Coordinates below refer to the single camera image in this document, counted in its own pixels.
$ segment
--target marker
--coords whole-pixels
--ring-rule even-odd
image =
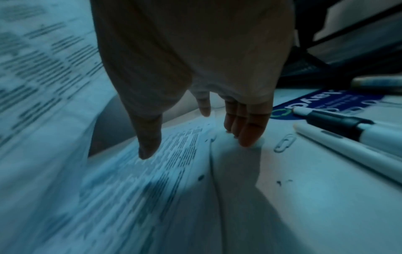
[[[304,107],[294,107],[293,113],[303,116],[311,125],[402,157],[401,127]]]
[[[402,92],[401,75],[371,75],[355,77],[351,88],[382,90],[387,92]]]
[[[400,158],[309,124],[296,123],[293,128],[297,133],[402,184]]]

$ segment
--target white stylus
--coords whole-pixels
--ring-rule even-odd
[[[398,157],[310,124],[296,123],[293,128],[297,133],[402,184],[402,160]]]
[[[311,108],[295,107],[293,112],[316,127],[402,158],[402,128],[400,127]]]

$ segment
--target blue label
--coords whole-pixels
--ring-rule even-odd
[[[322,89],[273,108],[271,118],[300,120],[292,113],[293,107],[307,107],[353,115],[364,108],[377,104],[384,95],[360,94],[349,90]]]

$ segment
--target hand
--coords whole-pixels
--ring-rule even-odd
[[[209,92],[225,99],[224,126],[242,146],[263,134],[289,54],[288,0],[92,0],[103,65],[147,159],[161,142],[162,114],[186,90],[209,116]]]

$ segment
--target black and white pen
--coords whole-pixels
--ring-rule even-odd
[[[402,158],[402,127],[312,108],[294,107],[307,123]]]

